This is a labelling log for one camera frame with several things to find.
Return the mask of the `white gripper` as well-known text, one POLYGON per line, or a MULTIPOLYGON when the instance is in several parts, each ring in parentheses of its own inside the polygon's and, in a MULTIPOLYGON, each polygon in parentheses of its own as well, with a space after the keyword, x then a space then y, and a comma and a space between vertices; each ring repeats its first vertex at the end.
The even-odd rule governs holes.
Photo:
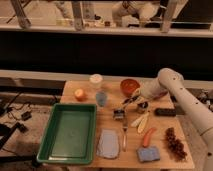
POLYGON ((142 87, 137 88, 132 94, 135 103, 153 100, 155 94, 152 92, 152 88, 153 86, 150 83, 146 83, 142 87))

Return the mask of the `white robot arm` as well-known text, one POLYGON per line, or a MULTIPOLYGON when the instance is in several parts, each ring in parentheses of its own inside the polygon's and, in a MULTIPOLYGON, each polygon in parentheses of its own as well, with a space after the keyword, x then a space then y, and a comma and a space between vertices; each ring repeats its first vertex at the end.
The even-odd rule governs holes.
POLYGON ((180 73, 163 68, 156 78, 136 89, 134 95, 138 95, 138 100, 152 100, 166 91, 175 96, 207 145, 203 171, 213 171, 213 112, 184 87, 183 76, 180 73))

